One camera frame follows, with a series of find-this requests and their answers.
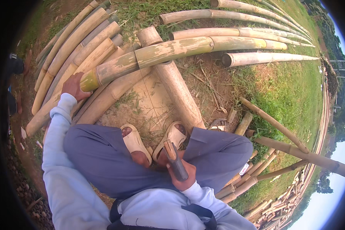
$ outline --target field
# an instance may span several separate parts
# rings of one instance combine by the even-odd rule
[[[317,25],[313,18],[308,16],[302,4],[299,3],[298,0],[287,0],[286,2],[279,0],[274,1],[311,33],[313,37],[312,42],[316,46],[316,48],[311,48],[288,45],[288,50],[283,52],[313,57],[319,56],[320,46],[317,39]],[[35,72],[34,59],[46,43],[61,30],[63,26],[72,20],[77,13],[85,7],[87,2],[90,2],[90,0],[71,0],[68,2],[63,0],[45,0],[34,13],[33,19],[29,22],[26,32],[21,39],[21,43],[17,48],[17,53],[23,57],[32,47],[34,55],[32,70],[29,76],[27,76],[26,79],[17,76],[13,82],[14,95],[16,95],[19,90],[22,91],[22,95],[24,94],[22,96],[24,99],[23,114],[20,117],[16,116],[12,119],[12,124],[16,129],[20,126],[25,127],[32,117],[30,109],[35,96],[33,90],[35,84],[35,79],[33,79],[33,74]],[[253,0],[243,0],[242,2],[266,8]],[[191,28],[264,26],[257,23],[228,19],[200,19],[188,20],[168,27],[166,25],[160,25],[158,20],[158,15],[161,13],[207,9],[208,7],[208,0],[112,1],[111,11],[117,10],[116,15],[120,19],[119,24],[125,22],[123,26],[123,38],[125,43],[133,42],[136,39],[136,32],[151,25],[156,27],[164,41],[168,39],[169,32]],[[219,62],[221,54],[222,53],[202,54],[175,61],[201,110],[205,125],[208,126],[216,118],[225,118],[227,114],[217,110],[212,98],[212,91],[202,82],[198,81],[196,76],[203,79],[204,76],[208,76],[213,85],[217,88],[217,91],[220,92],[226,110],[229,111],[231,108],[234,108],[238,111],[235,122],[229,127],[229,131],[235,129],[241,116],[248,110],[239,102],[239,97],[243,96],[294,132],[307,144],[309,149],[312,149],[320,124],[320,114],[322,112],[322,93],[320,86],[323,79],[318,69],[320,62],[275,62],[224,68]],[[122,97],[115,106],[131,103],[135,106],[136,101],[137,99],[129,94]],[[258,116],[254,116],[250,127],[251,129],[257,130],[258,134],[261,136],[290,142],[269,123]],[[14,130],[14,133],[18,135],[20,131]],[[35,142],[36,140],[42,141],[42,138],[43,131],[36,137],[27,140],[25,143],[26,152],[34,159],[31,161],[33,170],[37,170],[37,172],[41,172],[39,165],[41,164],[42,151],[35,145]],[[256,163],[266,153],[267,148],[259,144],[254,144],[254,146],[255,149],[259,151],[259,154],[252,160],[253,163]],[[263,173],[284,168],[298,160],[299,159],[293,156],[280,153]],[[243,214],[261,203],[264,199],[274,199],[292,182],[294,174],[294,172],[290,172],[272,183],[269,182],[270,180],[259,182],[249,189],[248,192],[231,202],[230,205],[235,208],[238,213]]]

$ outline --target sleeve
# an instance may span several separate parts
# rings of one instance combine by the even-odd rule
[[[43,148],[43,180],[55,229],[106,229],[110,224],[109,209],[93,191],[86,178],[74,168],[64,152],[63,142],[76,99],[61,95],[52,118]]]
[[[217,221],[217,229],[257,230],[250,221],[238,214],[235,209],[216,199],[212,188],[201,188],[196,181],[182,193],[188,197],[191,204],[200,205],[212,211]]]

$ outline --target slide sandal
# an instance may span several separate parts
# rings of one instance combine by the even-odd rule
[[[146,155],[149,164],[151,165],[152,164],[151,155],[149,154],[146,147],[143,145],[142,139],[140,138],[137,128],[131,124],[125,124],[122,127],[120,127],[120,129],[123,130],[125,127],[129,127],[132,129],[132,131],[128,135],[123,137],[126,148],[129,150],[130,153],[134,151],[143,152]]]
[[[159,153],[164,146],[164,141],[171,140],[172,143],[174,143],[176,149],[179,149],[180,146],[183,144],[183,142],[186,139],[186,135],[184,135],[182,132],[180,132],[175,125],[180,124],[183,125],[182,122],[173,122],[168,128],[164,135],[164,138],[161,140],[160,144],[157,146],[157,148],[153,152],[153,160],[157,162],[157,159],[159,157]]]

